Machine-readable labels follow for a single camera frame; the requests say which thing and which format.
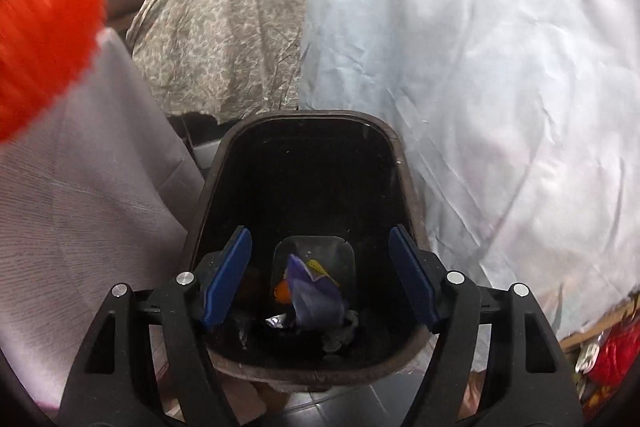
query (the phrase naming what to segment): blue gripper pad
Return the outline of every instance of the blue gripper pad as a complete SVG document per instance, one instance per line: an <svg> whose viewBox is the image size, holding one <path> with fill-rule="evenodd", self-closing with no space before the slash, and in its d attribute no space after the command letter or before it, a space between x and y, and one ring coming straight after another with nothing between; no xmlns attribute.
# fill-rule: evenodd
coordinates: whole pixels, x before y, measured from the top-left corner
<svg viewBox="0 0 640 427"><path fill-rule="evenodd" d="M433 331L440 322L436 309L436 290L420 266L414 250L417 251L417 247L411 237L402 233L398 227L393 227L389 232L389 255L415 318Z"/></svg>
<svg viewBox="0 0 640 427"><path fill-rule="evenodd" d="M223 256L222 265L204 290L204 313L200 319L207 330L225 320L244 270L249 264L251 247L251 233L247 229L241 229L239 232L236 230L225 249L217 253Z"/></svg>

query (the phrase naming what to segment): orange object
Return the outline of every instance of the orange object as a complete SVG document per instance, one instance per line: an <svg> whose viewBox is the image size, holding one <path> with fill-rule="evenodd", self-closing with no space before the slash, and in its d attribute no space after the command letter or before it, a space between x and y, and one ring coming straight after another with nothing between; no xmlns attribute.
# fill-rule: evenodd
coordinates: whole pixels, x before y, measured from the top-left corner
<svg viewBox="0 0 640 427"><path fill-rule="evenodd" d="M589 422L600 412L600 410L609 402L609 400L616 394L617 387L609 387L604 385L597 388L591 395L590 399L582 406L582 415L585 423Z"/></svg>
<svg viewBox="0 0 640 427"><path fill-rule="evenodd" d="M104 15L105 0L0 0L0 142L78 80Z"/></svg>
<svg viewBox="0 0 640 427"><path fill-rule="evenodd" d="M291 304L289 283L284 279L280 281L273 290L273 296L276 298L278 304Z"/></svg>

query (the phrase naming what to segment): plastic basin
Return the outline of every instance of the plastic basin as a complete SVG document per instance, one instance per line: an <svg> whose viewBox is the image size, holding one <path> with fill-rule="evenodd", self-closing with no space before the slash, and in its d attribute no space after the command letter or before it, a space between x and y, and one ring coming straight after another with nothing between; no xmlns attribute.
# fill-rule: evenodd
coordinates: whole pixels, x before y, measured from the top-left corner
<svg viewBox="0 0 640 427"><path fill-rule="evenodd" d="M221 250L236 226L252 234L234 302L208 338L214 367L274 387L313 390L367 383L406 365L429 333L417 324L388 255L389 230L398 223L428 249L401 144L380 120L354 112L272 112L233 127L215 156L183 251L193 267ZM274 267L282 264L278 252L300 241L305 250L316 244L354 265L350 307L365 327L338 362L323 358L320 333L281 343L264 324L278 313L272 288L282 278L282 266Z"/></svg>

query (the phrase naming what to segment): gray fabric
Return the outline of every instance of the gray fabric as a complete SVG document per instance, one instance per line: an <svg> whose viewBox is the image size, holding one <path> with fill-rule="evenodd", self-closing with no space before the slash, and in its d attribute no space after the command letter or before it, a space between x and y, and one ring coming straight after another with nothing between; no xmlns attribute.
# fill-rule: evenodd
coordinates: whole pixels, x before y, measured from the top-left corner
<svg viewBox="0 0 640 427"><path fill-rule="evenodd" d="M303 0L146 0L127 33L167 114L296 109Z"/></svg>
<svg viewBox="0 0 640 427"><path fill-rule="evenodd" d="M307 7L301 107L396 130L447 269L527 283L559 339L640 287L640 0Z"/></svg>
<svg viewBox="0 0 640 427"><path fill-rule="evenodd" d="M175 274L203 179L112 30L80 83L0 146L0 345L55 409L109 289Z"/></svg>

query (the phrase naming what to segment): metal screw head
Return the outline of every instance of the metal screw head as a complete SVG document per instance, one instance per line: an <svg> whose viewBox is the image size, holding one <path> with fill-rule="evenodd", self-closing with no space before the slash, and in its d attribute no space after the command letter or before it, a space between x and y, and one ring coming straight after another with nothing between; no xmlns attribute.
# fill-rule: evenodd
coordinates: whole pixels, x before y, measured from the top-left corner
<svg viewBox="0 0 640 427"><path fill-rule="evenodd" d="M465 276L460 272L449 272L447 273L447 281L451 284L462 284L465 282Z"/></svg>
<svg viewBox="0 0 640 427"><path fill-rule="evenodd" d="M111 288L111 295L114 297L122 297L127 292L127 285L120 283Z"/></svg>
<svg viewBox="0 0 640 427"><path fill-rule="evenodd" d="M520 297L526 297L529 295L529 287L522 283L517 283L513 285L513 292Z"/></svg>
<svg viewBox="0 0 640 427"><path fill-rule="evenodd" d="M181 284L182 286L187 286L188 284L192 283L194 279L195 276L191 272L182 272L178 275L178 277L175 278L177 283Z"/></svg>

